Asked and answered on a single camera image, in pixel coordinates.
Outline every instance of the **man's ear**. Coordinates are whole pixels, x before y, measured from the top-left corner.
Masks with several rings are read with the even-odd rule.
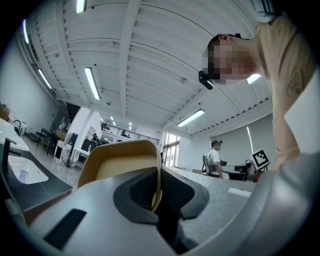
[[[230,35],[228,35],[228,34],[221,34],[221,35],[219,35],[219,37],[218,37],[220,40],[230,40],[231,38],[230,38]]]

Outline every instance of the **gray countertop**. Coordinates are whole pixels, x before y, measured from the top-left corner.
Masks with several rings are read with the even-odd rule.
[[[252,192],[256,186],[248,181],[209,177],[174,167],[169,169],[201,184],[209,192],[209,202],[202,213],[195,219],[180,222],[185,236],[199,244],[223,229],[246,204],[247,197],[229,193],[228,189],[237,188]]]
[[[48,177],[48,180],[44,182],[33,184],[21,183],[15,177],[10,166],[8,168],[2,167],[3,148],[4,145],[0,144],[1,177],[7,185],[7,189],[10,190],[9,193],[14,197],[22,211],[32,209],[72,190],[72,186],[53,175],[31,154],[31,152],[15,148],[14,151],[20,153],[20,157],[31,160]]]

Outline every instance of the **black slot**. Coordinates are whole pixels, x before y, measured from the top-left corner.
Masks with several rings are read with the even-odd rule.
[[[83,210],[72,209],[62,220],[44,237],[53,247],[61,250],[74,233],[87,213]]]

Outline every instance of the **printed logo on shirt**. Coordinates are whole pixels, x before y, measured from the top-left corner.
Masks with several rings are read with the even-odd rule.
[[[285,93],[291,97],[296,98],[302,92],[301,70],[299,69],[294,73],[290,82],[285,87]]]

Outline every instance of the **black mesh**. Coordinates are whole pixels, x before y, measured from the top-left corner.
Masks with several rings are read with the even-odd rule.
[[[161,188],[163,196],[179,217],[181,216],[180,209],[195,196],[195,191],[191,186],[163,170],[161,171]]]
[[[140,207],[151,211],[152,199],[157,189],[157,174],[155,169],[150,175],[146,176],[129,190],[129,196]]]

